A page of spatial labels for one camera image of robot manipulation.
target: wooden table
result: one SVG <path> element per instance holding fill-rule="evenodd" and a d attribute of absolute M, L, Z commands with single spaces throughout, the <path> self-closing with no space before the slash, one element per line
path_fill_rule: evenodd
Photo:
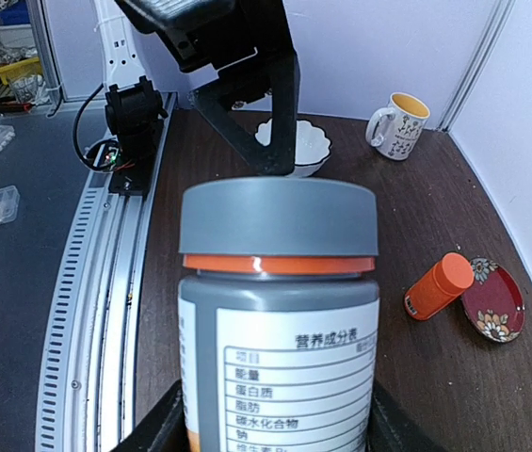
<path fill-rule="evenodd" d="M 248 129 L 267 118 L 238 113 Z M 432 438 L 449 450 L 532 451 L 532 283 L 500 218 L 451 138 L 425 132 L 406 162 L 365 144 L 364 121 L 309 117 L 332 142 L 319 177 L 373 190 L 380 256 L 377 378 Z M 196 112 L 177 111 L 153 210 L 142 286 L 137 419 L 179 378 L 177 283 L 182 193 L 206 181 L 250 175 Z M 404 312 L 406 289 L 451 250 L 491 257 L 523 292 L 524 333 L 496 345 L 480 336 L 459 302 L 427 322 Z"/>

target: black bracket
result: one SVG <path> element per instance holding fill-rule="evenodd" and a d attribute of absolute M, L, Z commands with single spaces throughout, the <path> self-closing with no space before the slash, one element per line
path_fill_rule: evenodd
<path fill-rule="evenodd" d="M 106 94 L 106 123 L 120 145 L 118 165 L 109 191 L 125 195 L 146 195 L 151 185 L 154 157 L 162 130 L 159 116 L 166 118 L 163 99 L 153 83 L 142 76 L 129 89 L 117 85 Z"/>
<path fill-rule="evenodd" d="M 252 58 L 222 70 L 219 79 L 189 93 L 190 102 L 243 159 L 261 175 L 284 175 L 295 168 L 299 66 L 295 52 Z M 230 111 L 271 91 L 272 131 L 264 146 L 245 131 Z"/>

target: nutrition facts label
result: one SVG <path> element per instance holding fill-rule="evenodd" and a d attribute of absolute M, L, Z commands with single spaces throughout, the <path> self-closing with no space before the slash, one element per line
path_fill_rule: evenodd
<path fill-rule="evenodd" d="M 218 310 L 220 450 L 363 452 L 378 314 Z"/>

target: aluminum rail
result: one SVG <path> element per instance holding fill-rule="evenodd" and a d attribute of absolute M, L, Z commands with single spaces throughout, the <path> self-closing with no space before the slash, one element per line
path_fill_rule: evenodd
<path fill-rule="evenodd" d="M 58 271 L 41 360 L 36 450 L 110 451 L 133 430 L 137 322 L 154 192 L 175 94 L 149 194 L 108 192 L 91 173 Z"/>

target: white bowl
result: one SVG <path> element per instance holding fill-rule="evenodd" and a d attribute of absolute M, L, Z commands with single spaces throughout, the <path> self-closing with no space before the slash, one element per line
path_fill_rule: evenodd
<path fill-rule="evenodd" d="M 272 119 L 259 124 L 255 138 L 267 146 L 272 133 Z M 295 170 L 288 177 L 308 177 L 322 168 L 330 157 L 330 140 L 324 131 L 309 121 L 297 121 Z"/>

